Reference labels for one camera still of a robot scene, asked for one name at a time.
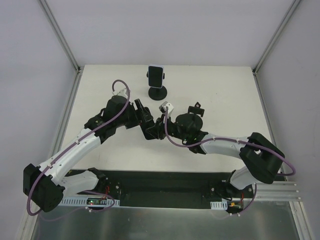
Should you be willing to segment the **black phone stand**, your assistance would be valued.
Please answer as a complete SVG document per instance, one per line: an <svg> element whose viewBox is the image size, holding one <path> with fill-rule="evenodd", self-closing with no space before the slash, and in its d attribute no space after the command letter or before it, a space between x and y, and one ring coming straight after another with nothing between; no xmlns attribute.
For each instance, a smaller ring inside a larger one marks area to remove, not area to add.
<svg viewBox="0 0 320 240"><path fill-rule="evenodd" d="M189 106L187 113L180 114L175 119L175 124L185 132L200 131L203 127L203 116L205 110L199 102Z"/></svg>
<svg viewBox="0 0 320 240"><path fill-rule="evenodd" d="M162 82L162 88L153 88L149 86L148 96L155 101L160 101L166 98L168 91Z"/></svg>

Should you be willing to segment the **lavender case smartphone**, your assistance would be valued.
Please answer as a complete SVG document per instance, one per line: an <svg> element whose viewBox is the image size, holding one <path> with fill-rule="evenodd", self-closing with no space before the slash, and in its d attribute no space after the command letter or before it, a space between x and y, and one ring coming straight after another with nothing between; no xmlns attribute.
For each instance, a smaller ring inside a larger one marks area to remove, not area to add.
<svg viewBox="0 0 320 240"><path fill-rule="evenodd" d="M151 64L147 71L148 85L151 88L160 89L163 87L164 67Z"/></svg>

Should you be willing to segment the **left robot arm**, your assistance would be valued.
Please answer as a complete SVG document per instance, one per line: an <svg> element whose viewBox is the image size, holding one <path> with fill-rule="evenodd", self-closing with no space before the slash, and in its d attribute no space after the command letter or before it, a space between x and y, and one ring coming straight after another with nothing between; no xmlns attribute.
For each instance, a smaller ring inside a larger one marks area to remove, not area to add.
<svg viewBox="0 0 320 240"><path fill-rule="evenodd" d="M91 167L77 175L67 173L88 153L102 145L120 127L131 129L148 125L153 116L140 99L133 103L128 97L114 95L100 113L90 118L83 129L66 147L48 160L23 170L23 193L27 196L26 210L30 216L50 212L64 197L89 191L108 196L107 177Z"/></svg>

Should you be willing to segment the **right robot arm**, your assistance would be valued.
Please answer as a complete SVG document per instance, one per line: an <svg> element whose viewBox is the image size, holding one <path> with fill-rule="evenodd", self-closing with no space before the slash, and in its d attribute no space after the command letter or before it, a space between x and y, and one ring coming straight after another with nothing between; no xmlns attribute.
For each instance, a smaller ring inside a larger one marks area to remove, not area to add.
<svg viewBox="0 0 320 240"><path fill-rule="evenodd" d="M191 113L178 115L174 122L162 115L157 120L142 122L140 127L147 140L163 140L169 136L181 140L178 146L194 154L218 154L242 160L244 167L234 170L225 184L226 194L233 198L248 185L272 184L284 157L258 132L253 132L249 137L234 138L202 131L202 118Z"/></svg>

